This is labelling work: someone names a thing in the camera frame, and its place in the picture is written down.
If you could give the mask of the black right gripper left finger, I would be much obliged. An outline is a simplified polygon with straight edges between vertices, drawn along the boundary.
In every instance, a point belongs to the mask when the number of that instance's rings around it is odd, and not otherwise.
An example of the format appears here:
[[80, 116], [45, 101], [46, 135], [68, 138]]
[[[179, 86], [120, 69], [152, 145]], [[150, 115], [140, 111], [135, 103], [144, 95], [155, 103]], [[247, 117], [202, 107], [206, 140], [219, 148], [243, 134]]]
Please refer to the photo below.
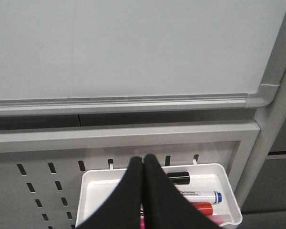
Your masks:
[[141, 157], [126, 169], [89, 170], [82, 176], [78, 229], [138, 229], [143, 182]]

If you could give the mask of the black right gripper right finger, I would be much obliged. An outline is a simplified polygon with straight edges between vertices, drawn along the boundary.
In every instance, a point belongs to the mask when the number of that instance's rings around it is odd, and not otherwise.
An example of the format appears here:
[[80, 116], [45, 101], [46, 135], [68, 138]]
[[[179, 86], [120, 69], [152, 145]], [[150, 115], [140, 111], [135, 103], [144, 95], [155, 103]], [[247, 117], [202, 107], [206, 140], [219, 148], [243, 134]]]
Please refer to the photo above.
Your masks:
[[143, 211], [147, 229], [220, 228], [182, 196], [153, 154], [143, 159]]

